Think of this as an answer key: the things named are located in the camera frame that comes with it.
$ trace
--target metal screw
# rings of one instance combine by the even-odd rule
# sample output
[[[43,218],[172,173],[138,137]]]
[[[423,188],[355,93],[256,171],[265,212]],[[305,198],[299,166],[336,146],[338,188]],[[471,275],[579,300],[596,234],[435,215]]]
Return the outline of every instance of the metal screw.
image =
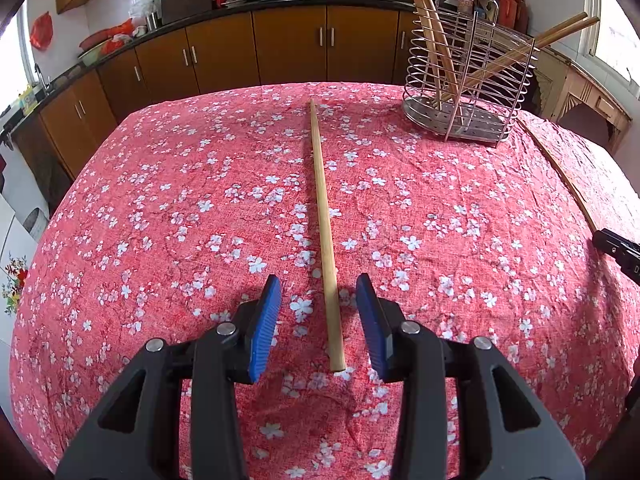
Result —
[[[236,326],[233,323],[225,321],[224,323],[220,323],[216,328],[216,332],[220,335],[232,335],[233,332],[236,331]]]
[[[420,332],[420,325],[415,321],[403,321],[400,328],[405,334],[417,334]]]
[[[148,352],[158,352],[159,350],[162,350],[163,346],[164,346],[164,341],[162,341],[162,339],[155,337],[146,342],[145,348],[146,348],[146,351]]]
[[[489,350],[493,346],[491,340],[482,335],[474,339],[474,345],[480,350]]]

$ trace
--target dish rack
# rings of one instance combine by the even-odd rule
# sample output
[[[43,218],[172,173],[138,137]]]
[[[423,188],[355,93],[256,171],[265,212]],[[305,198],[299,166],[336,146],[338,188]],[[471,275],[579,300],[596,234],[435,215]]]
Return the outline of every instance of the dish rack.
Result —
[[[402,110],[414,123],[444,140],[457,137],[497,146],[509,137],[524,101],[536,60],[534,38],[481,20],[477,13],[440,8],[439,21],[458,86],[453,93],[452,76],[443,63],[447,45],[436,44],[438,36],[430,20],[420,20],[428,11],[419,10],[415,12],[418,28],[412,31]],[[524,54],[520,62],[504,62],[504,56],[518,53]]]

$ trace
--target window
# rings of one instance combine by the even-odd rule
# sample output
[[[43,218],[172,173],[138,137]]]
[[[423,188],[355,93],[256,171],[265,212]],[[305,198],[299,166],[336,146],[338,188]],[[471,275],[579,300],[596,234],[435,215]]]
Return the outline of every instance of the window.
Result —
[[[0,37],[0,112],[25,91],[29,83],[22,62],[18,17],[9,22]]]
[[[600,17],[588,32],[586,51],[624,79],[640,82],[640,39],[616,0],[587,0],[587,12]]]

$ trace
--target blue gripper pad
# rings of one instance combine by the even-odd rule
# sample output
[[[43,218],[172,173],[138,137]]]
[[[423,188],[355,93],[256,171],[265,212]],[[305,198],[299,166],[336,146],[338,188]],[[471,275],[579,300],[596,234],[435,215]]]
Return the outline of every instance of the blue gripper pad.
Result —
[[[257,309],[260,312],[260,317],[255,326],[254,336],[251,339],[251,358],[248,371],[249,377],[254,383],[267,367],[273,329],[276,326],[281,302],[280,280],[274,274],[270,274],[258,302]]]
[[[394,353],[393,331],[368,274],[358,276],[356,304],[369,349],[371,367],[385,381],[389,378],[389,361]]]

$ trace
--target wooden chopstick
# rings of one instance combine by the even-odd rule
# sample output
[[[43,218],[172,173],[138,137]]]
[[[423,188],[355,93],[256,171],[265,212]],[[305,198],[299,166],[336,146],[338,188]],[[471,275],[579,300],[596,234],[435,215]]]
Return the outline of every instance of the wooden chopstick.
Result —
[[[341,372],[346,368],[346,364],[344,361],[344,342],[342,341],[342,323],[340,322],[338,278],[335,272],[334,241],[331,236],[331,221],[329,217],[329,199],[326,195],[326,180],[324,179],[324,162],[322,161],[322,146],[316,104],[313,99],[309,104],[311,108],[311,140],[314,147],[316,201],[318,202],[318,223],[320,225],[324,310],[329,339],[329,368],[332,372]]]
[[[535,45],[538,49],[545,48],[546,46],[549,46],[550,44],[555,43],[556,41],[562,40],[563,38],[566,38],[567,36],[570,36],[575,32],[579,32],[584,28],[591,27],[591,25],[595,25],[599,21],[600,19],[594,16],[593,18],[589,18],[588,20],[583,20],[581,22],[574,21],[571,25],[569,25],[568,27],[562,28],[561,30],[558,30],[558,27],[561,24],[556,25],[555,27],[550,28],[549,30],[537,36]],[[495,73],[498,73],[501,70],[504,70],[505,68],[508,68],[517,62],[523,61],[524,59],[527,58],[528,55],[529,55],[529,49],[527,49],[526,52],[518,49],[510,50],[503,56],[500,56],[499,58],[489,63],[485,68],[480,68],[478,70],[475,70],[471,74],[469,74],[466,77],[466,79],[463,82],[461,82],[461,84],[464,85],[465,91],[470,90],[482,84],[482,82],[485,80],[487,76],[491,77]],[[442,101],[446,102],[446,101],[449,101],[450,99],[453,99],[454,97],[455,95],[453,95],[452,93],[447,93],[442,96]]]
[[[574,197],[574,200],[577,203],[578,208],[580,208],[580,211],[584,215],[584,219],[586,220],[587,225],[591,230],[591,234],[596,232],[598,228],[596,227],[596,223],[593,221],[593,218],[591,217],[589,210],[587,209],[587,205],[585,203],[584,197],[582,196],[580,191],[577,189],[577,187],[574,186],[574,183],[571,182],[567,174],[560,167],[560,164],[558,164],[558,161],[554,158],[553,155],[551,155],[551,152],[549,152],[549,150],[546,149],[545,145],[542,144],[542,142],[540,142],[540,139],[537,138],[533,134],[533,132],[529,130],[529,128],[527,128],[526,124],[523,121],[521,121],[519,118],[516,118],[516,121],[518,121],[518,124],[520,125],[520,127],[529,134],[529,137],[531,137],[531,140],[533,140],[533,143],[540,150],[542,155],[545,156],[546,160],[549,161],[549,164],[551,165],[551,167],[554,170],[556,170],[556,173],[560,176],[560,180],[562,180],[562,183],[567,187],[571,196]]]

